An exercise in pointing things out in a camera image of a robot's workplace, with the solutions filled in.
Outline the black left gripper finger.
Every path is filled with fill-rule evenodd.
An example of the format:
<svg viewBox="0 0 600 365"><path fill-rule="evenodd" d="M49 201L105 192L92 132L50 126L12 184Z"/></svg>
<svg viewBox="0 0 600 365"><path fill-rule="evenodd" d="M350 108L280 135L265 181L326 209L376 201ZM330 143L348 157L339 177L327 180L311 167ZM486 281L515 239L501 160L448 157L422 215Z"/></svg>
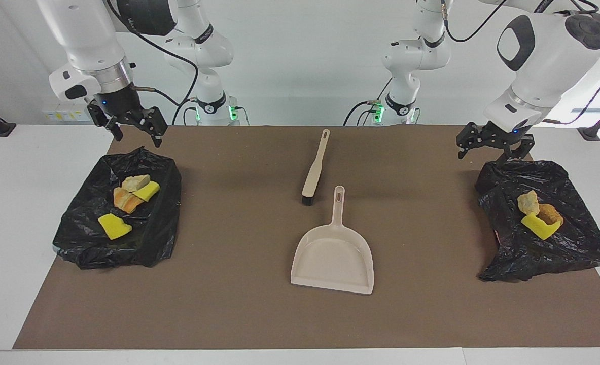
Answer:
<svg viewBox="0 0 600 365"><path fill-rule="evenodd" d="M456 145L459 148L458 159L464 159L471 149L483 147L483 126L476 123L467 123L456 137Z"/></svg>
<svg viewBox="0 0 600 365"><path fill-rule="evenodd" d="M523 136L518 147L513 149L510 145L504 143L502 146L503 153L495 160L497 165L503 165L510 160L522 160L534 147L535 141L533 136Z"/></svg>

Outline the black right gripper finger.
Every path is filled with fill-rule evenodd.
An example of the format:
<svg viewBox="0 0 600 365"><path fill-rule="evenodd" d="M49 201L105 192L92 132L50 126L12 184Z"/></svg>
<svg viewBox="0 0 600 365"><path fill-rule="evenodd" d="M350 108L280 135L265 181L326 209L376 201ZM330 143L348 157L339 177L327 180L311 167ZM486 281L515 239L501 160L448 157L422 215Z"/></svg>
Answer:
<svg viewBox="0 0 600 365"><path fill-rule="evenodd" d="M123 139L123 132L121 131L119 125L117 125L115 119L109 119L104 111L98 106L96 101L91 101L87 105L87 111L96 127L102 127L111 132L115 141L121 141Z"/></svg>
<svg viewBox="0 0 600 365"><path fill-rule="evenodd" d="M159 148L162 144L162 137L168 128L165 118L158 107L142 110L142 116L140 130L147 133L151 137L154 146Z"/></svg>

